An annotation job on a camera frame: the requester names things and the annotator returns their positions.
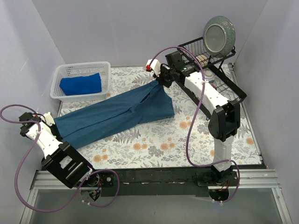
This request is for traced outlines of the blue white porcelain bowl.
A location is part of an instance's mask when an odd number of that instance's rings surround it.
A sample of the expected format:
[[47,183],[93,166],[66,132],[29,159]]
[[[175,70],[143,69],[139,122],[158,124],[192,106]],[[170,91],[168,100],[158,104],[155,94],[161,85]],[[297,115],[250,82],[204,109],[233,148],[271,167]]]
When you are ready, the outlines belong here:
[[208,81],[210,84],[214,84],[215,74],[209,69],[204,70],[204,73],[205,73],[205,80]]

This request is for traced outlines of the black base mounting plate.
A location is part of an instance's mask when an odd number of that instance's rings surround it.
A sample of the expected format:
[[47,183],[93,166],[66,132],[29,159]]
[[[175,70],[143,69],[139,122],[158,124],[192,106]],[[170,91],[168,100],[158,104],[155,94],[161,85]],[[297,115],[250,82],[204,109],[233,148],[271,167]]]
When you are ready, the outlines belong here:
[[237,186],[237,172],[218,175],[214,168],[129,168],[104,171],[91,177],[83,188],[100,181],[102,197],[108,196],[195,196],[208,197],[209,187],[227,192]]

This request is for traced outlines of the white plastic basket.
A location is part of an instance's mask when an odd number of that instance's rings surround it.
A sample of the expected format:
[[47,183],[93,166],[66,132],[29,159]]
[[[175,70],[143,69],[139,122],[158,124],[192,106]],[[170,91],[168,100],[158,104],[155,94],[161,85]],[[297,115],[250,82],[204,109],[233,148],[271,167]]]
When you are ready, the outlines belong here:
[[109,62],[65,64],[55,71],[50,96],[62,102],[104,100],[110,85]]

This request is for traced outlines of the teal blue t shirt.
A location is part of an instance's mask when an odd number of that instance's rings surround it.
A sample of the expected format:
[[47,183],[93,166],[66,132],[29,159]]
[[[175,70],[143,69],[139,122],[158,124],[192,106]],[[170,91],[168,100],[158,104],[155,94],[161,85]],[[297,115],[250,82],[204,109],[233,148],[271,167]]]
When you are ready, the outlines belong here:
[[172,99],[158,81],[75,110],[54,121],[63,141],[75,149],[138,124],[174,116]]

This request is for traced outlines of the cream ceramic cup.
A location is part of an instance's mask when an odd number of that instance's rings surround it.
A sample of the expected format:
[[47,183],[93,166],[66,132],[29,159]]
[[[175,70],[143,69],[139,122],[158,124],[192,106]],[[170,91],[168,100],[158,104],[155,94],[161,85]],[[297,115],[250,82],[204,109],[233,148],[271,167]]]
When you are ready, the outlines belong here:
[[201,67],[207,66],[209,60],[204,54],[198,55],[196,58],[201,64]]

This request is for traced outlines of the black wire dish rack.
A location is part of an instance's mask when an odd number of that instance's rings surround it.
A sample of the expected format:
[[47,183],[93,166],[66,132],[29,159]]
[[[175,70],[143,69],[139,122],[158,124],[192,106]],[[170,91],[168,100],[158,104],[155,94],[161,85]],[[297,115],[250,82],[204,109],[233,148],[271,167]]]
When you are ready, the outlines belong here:
[[[214,57],[211,56],[204,47],[203,38],[197,38],[192,41],[180,44],[180,47],[185,48],[194,57],[204,54],[208,58],[207,66],[202,67],[203,69],[209,69],[215,74],[215,82],[211,84],[221,95],[228,98],[229,101],[236,100],[241,103],[247,96],[247,94],[241,90],[233,81],[232,78],[224,72],[223,63],[226,59],[235,55],[235,48],[225,57]],[[169,54],[167,57],[167,63],[174,67],[180,74],[180,80],[176,81],[179,87],[191,98],[191,100],[198,105],[199,97],[195,96],[191,90],[184,87],[185,77],[190,75],[192,72],[199,72],[199,66],[195,60],[181,49],[177,49],[175,52]]]

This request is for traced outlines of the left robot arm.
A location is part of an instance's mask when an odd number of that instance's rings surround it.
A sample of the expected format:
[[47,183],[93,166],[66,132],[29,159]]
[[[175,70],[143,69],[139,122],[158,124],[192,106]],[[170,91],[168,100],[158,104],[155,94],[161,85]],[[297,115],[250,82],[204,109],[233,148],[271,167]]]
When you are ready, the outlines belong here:
[[90,187],[99,183],[99,174],[94,172],[92,165],[68,142],[62,142],[50,112],[43,115],[25,112],[19,121],[24,123],[20,135],[31,140],[39,135],[36,143],[44,154],[42,167],[65,186],[73,188],[82,181]]

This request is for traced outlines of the bright blue t shirt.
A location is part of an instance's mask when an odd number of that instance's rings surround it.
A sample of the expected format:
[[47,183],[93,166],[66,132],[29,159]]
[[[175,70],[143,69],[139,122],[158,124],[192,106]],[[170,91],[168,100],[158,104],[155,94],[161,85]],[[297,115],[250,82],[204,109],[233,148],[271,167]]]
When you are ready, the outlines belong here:
[[101,78],[99,73],[89,76],[62,78],[59,86],[66,96],[86,95],[102,92]]

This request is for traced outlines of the aluminium frame rail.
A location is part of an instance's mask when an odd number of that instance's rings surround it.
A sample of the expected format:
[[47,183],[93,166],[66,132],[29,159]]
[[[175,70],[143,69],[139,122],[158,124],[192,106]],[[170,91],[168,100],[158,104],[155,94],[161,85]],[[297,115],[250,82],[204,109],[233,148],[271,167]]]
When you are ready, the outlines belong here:
[[[281,188],[273,169],[243,169],[240,171],[240,188],[268,189]],[[37,171],[31,189],[69,189],[48,171]]]

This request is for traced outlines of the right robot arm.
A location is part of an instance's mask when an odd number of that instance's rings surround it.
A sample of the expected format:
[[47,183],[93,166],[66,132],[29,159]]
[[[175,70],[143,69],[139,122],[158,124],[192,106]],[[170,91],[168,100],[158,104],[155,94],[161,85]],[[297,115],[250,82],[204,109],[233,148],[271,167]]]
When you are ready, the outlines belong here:
[[178,52],[171,56],[172,62],[167,65],[153,58],[148,60],[147,71],[154,72],[154,78],[165,87],[176,81],[199,98],[198,107],[204,106],[210,113],[208,130],[214,138],[214,160],[211,168],[211,180],[216,185],[228,182],[233,173],[231,160],[232,143],[240,127],[240,104],[222,96],[208,80],[199,60],[189,52],[199,71],[187,73],[185,63]]

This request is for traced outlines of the grey green plate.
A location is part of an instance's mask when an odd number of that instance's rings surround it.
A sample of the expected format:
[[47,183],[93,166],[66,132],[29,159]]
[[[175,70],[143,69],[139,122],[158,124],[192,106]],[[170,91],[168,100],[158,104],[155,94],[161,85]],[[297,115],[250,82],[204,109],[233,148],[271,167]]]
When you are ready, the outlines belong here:
[[204,47],[211,56],[225,57],[235,45],[235,28],[224,16],[215,16],[205,25]]

